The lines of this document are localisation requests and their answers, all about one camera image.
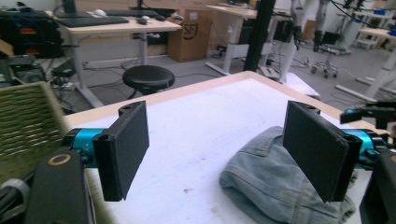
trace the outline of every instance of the black stool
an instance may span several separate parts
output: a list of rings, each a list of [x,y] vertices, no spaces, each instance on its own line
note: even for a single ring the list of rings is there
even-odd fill
[[[330,71],[334,71],[334,74],[332,76],[337,77],[338,68],[334,64],[331,63],[332,56],[345,54],[345,52],[347,50],[344,48],[337,47],[335,45],[328,45],[328,44],[323,45],[320,49],[328,52],[329,56],[327,56],[326,62],[316,62],[311,67],[311,73],[315,74],[317,72],[318,68],[322,68],[323,72],[324,72],[324,77],[328,77]]]
[[[159,66],[138,65],[126,70],[122,80],[125,85],[134,89],[128,98],[132,99],[137,91],[149,95],[171,87],[175,83],[175,76],[171,71]]]

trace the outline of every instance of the denim cloth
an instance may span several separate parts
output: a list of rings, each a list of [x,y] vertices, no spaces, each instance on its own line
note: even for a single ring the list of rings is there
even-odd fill
[[[346,196],[324,203],[272,127],[242,147],[220,174],[223,192],[258,223],[343,223],[355,212]]]

